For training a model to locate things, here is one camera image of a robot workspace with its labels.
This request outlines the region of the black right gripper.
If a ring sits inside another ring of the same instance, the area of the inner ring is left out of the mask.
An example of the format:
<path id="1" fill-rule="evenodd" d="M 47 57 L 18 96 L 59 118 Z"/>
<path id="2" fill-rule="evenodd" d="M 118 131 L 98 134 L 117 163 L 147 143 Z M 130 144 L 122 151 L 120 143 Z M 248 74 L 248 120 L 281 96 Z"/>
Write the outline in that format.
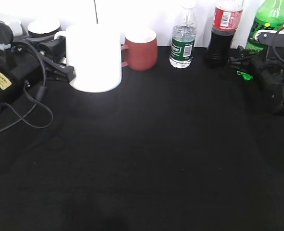
<path id="1" fill-rule="evenodd" d="M 247 50 L 239 45 L 237 52 L 237 59 L 244 60 L 231 60 L 231 68 L 252 72 L 253 81 L 258 87 L 260 107 L 272 115 L 284 116 L 284 64 L 279 60 L 258 58 L 265 56 L 263 50 Z"/>

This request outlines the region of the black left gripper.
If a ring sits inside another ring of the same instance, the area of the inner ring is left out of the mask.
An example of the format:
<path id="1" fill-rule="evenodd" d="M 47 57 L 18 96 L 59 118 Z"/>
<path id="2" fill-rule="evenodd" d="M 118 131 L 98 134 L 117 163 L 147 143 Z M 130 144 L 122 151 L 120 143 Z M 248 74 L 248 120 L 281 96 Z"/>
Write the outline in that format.
<path id="1" fill-rule="evenodd" d="M 65 56 L 65 38 L 41 42 L 38 52 L 24 41 L 16 41 L 11 48 L 0 50 L 0 113 L 21 95 L 25 95 L 36 106 L 42 104 L 47 91 L 47 81 L 72 81 L 75 69 L 53 62 L 50 58 Z"/>

